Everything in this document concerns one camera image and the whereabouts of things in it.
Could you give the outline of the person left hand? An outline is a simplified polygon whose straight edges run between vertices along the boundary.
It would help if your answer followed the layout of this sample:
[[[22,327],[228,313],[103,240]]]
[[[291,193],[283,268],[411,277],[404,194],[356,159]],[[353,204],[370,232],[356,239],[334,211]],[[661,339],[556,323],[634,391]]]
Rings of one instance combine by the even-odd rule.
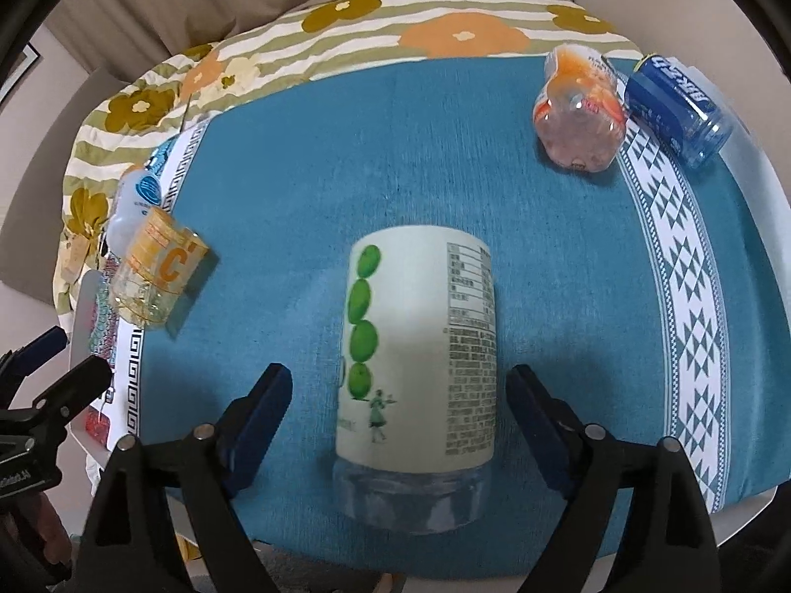
[[[23,494],[13,501],[19,518],[36,531],[44,542],[42,554],[49,563],[71,562],[72,544],[59,514],[43,493]]]

